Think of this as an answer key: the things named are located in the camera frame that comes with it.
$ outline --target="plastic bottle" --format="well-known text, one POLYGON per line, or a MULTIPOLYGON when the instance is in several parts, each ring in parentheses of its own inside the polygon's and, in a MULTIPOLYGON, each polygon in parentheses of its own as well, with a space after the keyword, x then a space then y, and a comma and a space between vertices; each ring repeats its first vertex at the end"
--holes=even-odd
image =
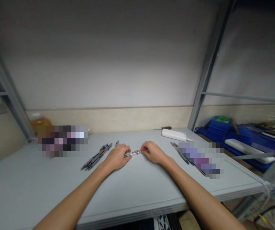
POLYGON ((38 133, 38 126, 50 126, 51 122, 49 119, 43 117, 41 115, 41 113, 37 112, 37 113, 32 113, 32 121, 31 121, 31 126, 34 130, 34 133, 37 137, 37 133, 38 133))

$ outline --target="right hand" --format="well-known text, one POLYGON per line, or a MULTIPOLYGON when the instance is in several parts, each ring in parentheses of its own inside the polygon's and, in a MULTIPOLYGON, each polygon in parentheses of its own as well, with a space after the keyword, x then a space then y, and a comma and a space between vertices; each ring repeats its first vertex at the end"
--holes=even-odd
POLYGON ((141 151, 148 160, 153 163, 162 164, 168 156, 154 142, 146 141, 141 147, 141 151))

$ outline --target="white power strip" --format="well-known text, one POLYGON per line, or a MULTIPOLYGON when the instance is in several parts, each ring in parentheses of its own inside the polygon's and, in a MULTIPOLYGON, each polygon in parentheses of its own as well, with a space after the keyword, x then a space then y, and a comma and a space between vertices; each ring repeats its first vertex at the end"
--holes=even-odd
POLYGON ((191 139, 188 139, 186 137, 185 133, 169 130, 169 129, 162 129, 161 135, 164 137, 169 137, 171 139, 179 140, 179 141, 190 141, 190 142, 195 142, 191 139))

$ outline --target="screwdriver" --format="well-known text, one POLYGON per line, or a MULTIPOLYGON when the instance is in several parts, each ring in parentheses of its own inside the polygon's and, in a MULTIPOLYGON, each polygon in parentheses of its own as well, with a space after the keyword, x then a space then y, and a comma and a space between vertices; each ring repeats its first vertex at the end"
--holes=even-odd
POLYGON ((172 129, 171 126, 162 127, 160 129, 172 129))

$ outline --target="black cable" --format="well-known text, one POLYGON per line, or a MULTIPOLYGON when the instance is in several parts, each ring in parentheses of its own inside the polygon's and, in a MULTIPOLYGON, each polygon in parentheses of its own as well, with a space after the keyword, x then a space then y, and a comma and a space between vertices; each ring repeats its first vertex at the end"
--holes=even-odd
MULTIPOLYGON (((275 205, 273 206, 270 206, 268 209, 266 209, 265 211, 261 212, 261 216, 263 216, 265 213, 269 212, 270 210, 273 210, 275 209, 275 205)), ((260 219, 261 217, 260 216, 257 216, 254 220, 253 220, 253 224, 255 225, 255 227, 260 230, 257 225, 256 225, 256 222, 260 219)))

